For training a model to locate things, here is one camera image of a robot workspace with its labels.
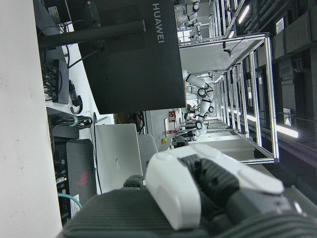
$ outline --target red logo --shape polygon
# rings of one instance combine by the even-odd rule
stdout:
[[[80,180],[77,181],[77,184],[79,186],[85,186],[87,184],[87,180],[88,180],[88,172],[84,171],[83,174],[81,175]]]

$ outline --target white wall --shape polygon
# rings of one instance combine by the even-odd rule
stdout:
[[[0,1],[0,237],[61,230],[32,0]]]

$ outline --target laptop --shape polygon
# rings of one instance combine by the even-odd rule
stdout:
[[[135,124],[96,125],[96,143],[103,193],[122,188],[131,175],[142,175]]]

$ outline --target chair backrest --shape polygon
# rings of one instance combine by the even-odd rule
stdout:
[[[138,135],[138,142],[139,142],[142,172],[143,172],[143,175],[145,176],[146,169],[147,169],[147,162],[155,153],[158,152],[158,148],[153,136],[149,134]]]

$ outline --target cable tie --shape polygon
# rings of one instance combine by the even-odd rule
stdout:
[[[70,126],[75,126],[78,124],[78,117],[73,117],[74,118],[74,123]]]

